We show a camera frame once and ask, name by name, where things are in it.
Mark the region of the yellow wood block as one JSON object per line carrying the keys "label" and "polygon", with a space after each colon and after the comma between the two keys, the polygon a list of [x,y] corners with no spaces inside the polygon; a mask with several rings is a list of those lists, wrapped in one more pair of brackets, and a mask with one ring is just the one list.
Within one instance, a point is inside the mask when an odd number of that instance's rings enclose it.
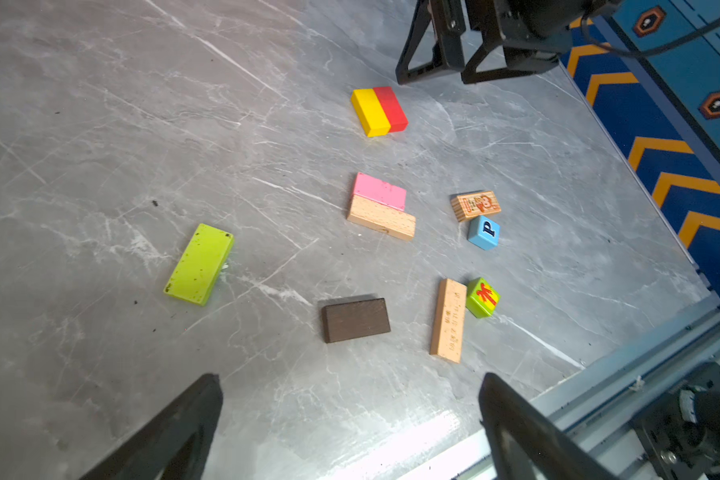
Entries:
{"label": "yellow wood block", "polygon": [[351,103],[367,137],[387,135],[391,124],[373,89],[354,90]]}

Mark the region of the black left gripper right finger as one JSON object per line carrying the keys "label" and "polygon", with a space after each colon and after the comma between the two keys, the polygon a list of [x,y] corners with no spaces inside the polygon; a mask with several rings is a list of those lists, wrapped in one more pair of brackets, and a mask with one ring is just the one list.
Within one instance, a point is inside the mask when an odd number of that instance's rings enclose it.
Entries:
{"label": "black left gripper right finger", "polygon": [[499,479],[615,477],[498,375],[484,376],[478,400]]}

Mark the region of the pink wood block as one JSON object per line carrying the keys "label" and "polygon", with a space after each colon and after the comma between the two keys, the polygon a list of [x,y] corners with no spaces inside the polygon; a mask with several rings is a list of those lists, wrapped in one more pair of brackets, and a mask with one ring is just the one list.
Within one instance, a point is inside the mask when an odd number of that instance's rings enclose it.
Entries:
{"label": "pink wood block", "polygon": [[353,194],[398,211],[405,211],[407,191],[367,174],[356,175]]}

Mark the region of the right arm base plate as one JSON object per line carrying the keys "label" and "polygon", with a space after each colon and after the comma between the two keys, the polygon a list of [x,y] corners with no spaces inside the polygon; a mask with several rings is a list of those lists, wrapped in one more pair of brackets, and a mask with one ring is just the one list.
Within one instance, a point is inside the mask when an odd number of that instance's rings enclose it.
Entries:
{"label": "right arm base plate", "polygon": [[630,425],[661,478],[720,476],[720,365],[698,366]]}

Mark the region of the lime green long block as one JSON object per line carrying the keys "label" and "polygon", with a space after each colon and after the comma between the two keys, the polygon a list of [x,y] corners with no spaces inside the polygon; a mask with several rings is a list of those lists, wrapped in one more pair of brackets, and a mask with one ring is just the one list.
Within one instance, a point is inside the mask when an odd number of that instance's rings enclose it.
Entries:
{"label": "lime green long block", "polygon": [[231,233],[200,224],[167,281],[164,293],[205,306],[234,242]]}

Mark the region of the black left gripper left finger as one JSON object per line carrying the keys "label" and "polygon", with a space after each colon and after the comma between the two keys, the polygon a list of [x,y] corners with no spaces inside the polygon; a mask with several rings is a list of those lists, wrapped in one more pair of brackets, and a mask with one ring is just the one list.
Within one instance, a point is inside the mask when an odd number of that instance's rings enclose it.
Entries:
{"label": "black left gripper left finger", "polygon": [[219,376],[201,375],[84,479],[199,479],[223,405]]}

